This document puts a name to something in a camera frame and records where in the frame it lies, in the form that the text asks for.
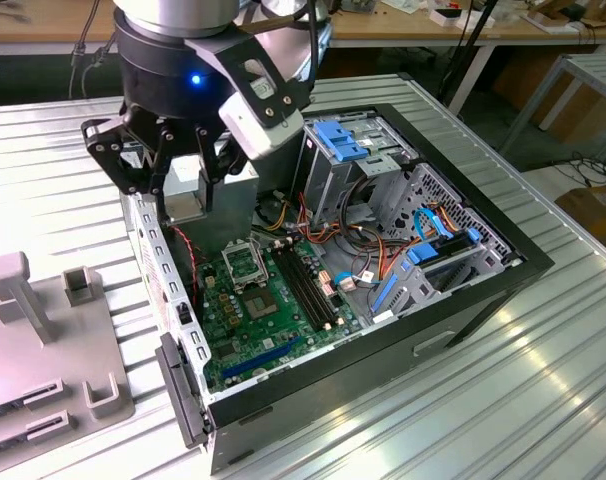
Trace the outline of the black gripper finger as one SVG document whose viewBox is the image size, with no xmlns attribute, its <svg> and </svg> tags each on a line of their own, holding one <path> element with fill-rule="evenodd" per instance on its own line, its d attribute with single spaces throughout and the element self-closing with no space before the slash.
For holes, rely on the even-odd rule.
<svg viewBox="0 0 606 480">
<path fill-rule="evenodd" d="M 163 193 L 174 155 L 177 136 L 166 120 L 135 120 L 132 129 L 124 117 L 90 119 L 81 124 L 81 133 L 90 156 L 125 195 L 154 198 L 162 225 L 169 223 Z M 144 153 L 140 167 L 131 166 L 122 154 L 128 142 L 138 143 Z"/>
<path fill-rule="evenodd" d="M 227 131 L 223 123 L 200 123 L 196 126 L 196 140 L 200 155 L 200 177 L 204 181 L 204 206 L 210 212 L 214 206 L 215 186 L 227 175 L 238 175 L 247 163 L 247 155 L 238 142 L 228 136 L 223 148 L 216 153 L 215 144 Z"/>
</svg>

